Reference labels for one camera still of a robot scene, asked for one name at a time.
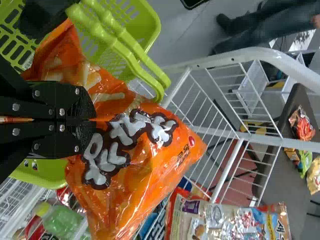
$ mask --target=snack package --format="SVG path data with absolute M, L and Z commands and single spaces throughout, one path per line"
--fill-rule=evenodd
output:
M 22 75 L 84 86 L 94 103 L 96 131 L 84 154 L 70 157 L 65 169 L 87 210 L 92 239 L 130 239 L 206 149 L 173 113 L 89 63 L 69 20 L 39 46 Z
M 294 165 L 303 179 L 311 166 L 313 160 L 312 151 L 297 150 L 294 148 L 284 148 L 286 155 L 293 161 Z
M 165 240 L 291 240 L 286 206 L 215 204 L 177 187 L 166 210 Z
M 310 141 L 316 134 L 316 130 L 310 123 L 310 119 L 301 105 L 289 118 L 291 129 L 297 139 Z
M 317 157 L 311 163 L 307 173 L 306 182 L 311 195 L 320 191 L 320 157 Z

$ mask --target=jeans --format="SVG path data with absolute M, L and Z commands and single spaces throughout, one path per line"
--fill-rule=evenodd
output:
M 320 14 L 320 0 L 269 0 L 261 10 L 233 19 L 228 31 L 240 33 L 217 44 L 213 50 L 224 53 L 314 29 L 311 20 L 317 14 Z

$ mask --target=wire rack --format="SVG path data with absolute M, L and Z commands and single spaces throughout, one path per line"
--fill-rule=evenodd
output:
M 161 105 L 175 113 L 207 144 L 205 154 L 191 166 L 185 179 L 212 203 L 259 206 L 282 147 L 313 152 L 320 149 L 318 143 L 282 136 L 277 117 L 283 105 L 279 106 L 278 101 L 274 105 L 268 102 L 270 93 L 266 94 L 265 88 L 269 80 L 262 61 L 294 76 L 309 89 L 318 89 L 313 93 L 317 97 L 320 94 L 316 73 L 270 49 L 248 48 L 165 68 L 172 86 Z M 141 81 L 131 81 L 128 86 L 147 98 L 155 95 Z M 272 152 L 268 151 L 270 146 L 273 146 Z M 266 155 L 270 158 L 268 162 L 263 161 Z M 257 176 L 261 178 L 259 183 L 254 181 Z M 39 200 L 48 201 L 48 194 L 45 188 L 8 178 L 0 186 L 0 236 L 10 238 L 18 228 L 25 227 L 33 217 L 30 213 L 33 206 Z M 169 197 L 170 194 L 162 202 L 144 239 L 150 236 L 163 239 Z M 80 239 L 87 227 L 84 218 L 72 239 Z

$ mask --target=basket handle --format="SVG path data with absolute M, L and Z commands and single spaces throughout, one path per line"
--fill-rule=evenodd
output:
M 145 53 L 137 40 L 127 31 L 127 29 L 112 16 L 111 12 L 103 7 L 97 0 L 81 0 L 83 4 L 91 7 L 98 15 L 100 22 L 114 31 L 116 37 L 128 46 L 128 48 L 138 57 L 157 77 L 164 89 L 167 89 L 171 81 L 165 72 Z
M 88 17 L 79 4 L 73 4 L 65 12 L 73 22 L 81 24 L 91 36 L 104 42 L 119 54 L 126 61 L 130 70 L 155 90 L 156 96 L 153 101 L 161 102 L 165 94 L 164 87 L 140 66 L 134 54 L 125 45 L 104 29 L 101 22 Z

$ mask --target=person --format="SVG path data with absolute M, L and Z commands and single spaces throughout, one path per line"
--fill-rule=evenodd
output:
M 218 43 L 211 55 L 320 28 L 320 0 L 268 0 L 256 12 L 234 19 L 221 13 L 216 20 L 231 37 Z

